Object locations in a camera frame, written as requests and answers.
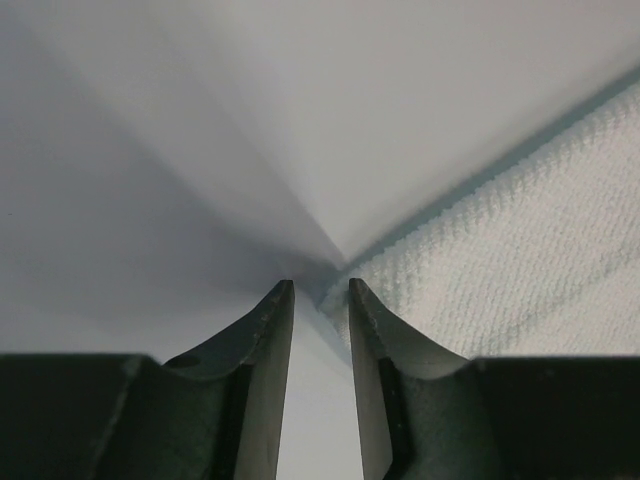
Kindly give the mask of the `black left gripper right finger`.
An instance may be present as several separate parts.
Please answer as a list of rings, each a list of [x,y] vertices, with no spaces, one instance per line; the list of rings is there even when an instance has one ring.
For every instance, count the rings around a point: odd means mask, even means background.
[[[635,479],[635,357],[463,358],[348,292],[368,479]]]

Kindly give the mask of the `light blue towel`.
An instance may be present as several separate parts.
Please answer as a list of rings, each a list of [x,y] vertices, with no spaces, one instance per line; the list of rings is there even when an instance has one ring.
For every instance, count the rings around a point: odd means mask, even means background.
[[[639,350],[639,89],[352,267],[321,311],[348,333],[362,279],[465,357]]]

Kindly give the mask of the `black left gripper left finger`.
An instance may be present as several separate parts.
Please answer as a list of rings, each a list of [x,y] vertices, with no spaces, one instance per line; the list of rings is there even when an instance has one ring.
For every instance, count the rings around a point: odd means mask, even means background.
[[[5,354],[5,479],[272,479],[294,319],[278,282],[245,316],[159,363]]]

